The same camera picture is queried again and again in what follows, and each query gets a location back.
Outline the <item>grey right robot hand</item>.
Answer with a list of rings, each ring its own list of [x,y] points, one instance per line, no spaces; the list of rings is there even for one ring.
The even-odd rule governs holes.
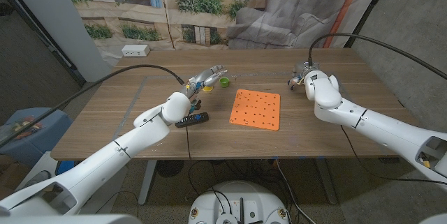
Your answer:
[[[292,78],[287,82],[289,89],[293,90],[294,87],[302,85],[305,76],[313,70],[319,70],[319,63],[314,62],[311,66],[309,62],[298,62],[294,65]]]

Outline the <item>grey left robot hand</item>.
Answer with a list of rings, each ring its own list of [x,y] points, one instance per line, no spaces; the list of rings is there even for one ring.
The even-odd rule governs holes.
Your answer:
[[[213,87],[221,76],[228,72],[224,65],[216,65],[191,77],[184,85],[182,93],[192,100],[204,87]]]

